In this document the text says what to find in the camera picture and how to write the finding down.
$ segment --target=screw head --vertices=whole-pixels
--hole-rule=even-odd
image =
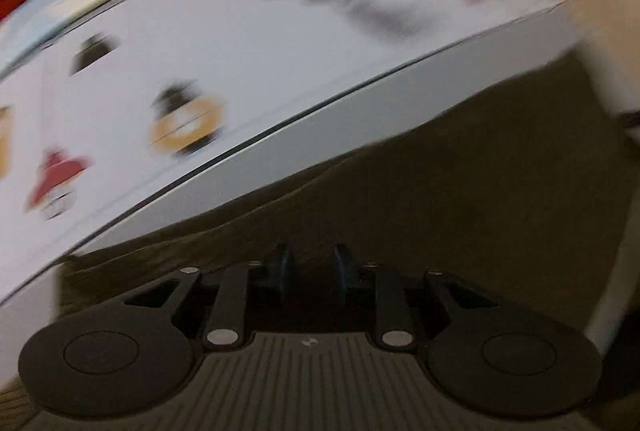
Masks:
[[[320,341],[318,341],[315,337],[306,337],[305,339],[302,339],[300,343],[307,348],[312,348],[314,346],[318,346]]]
[[[414,342],[414,337],[404,330],[391,330],[382,334],[382,342],[394,348],[404,348]]]
[[[218,328],[207,334],[207,341],[216,346],[229,346],[234,344],[240,335],[229,328]]]

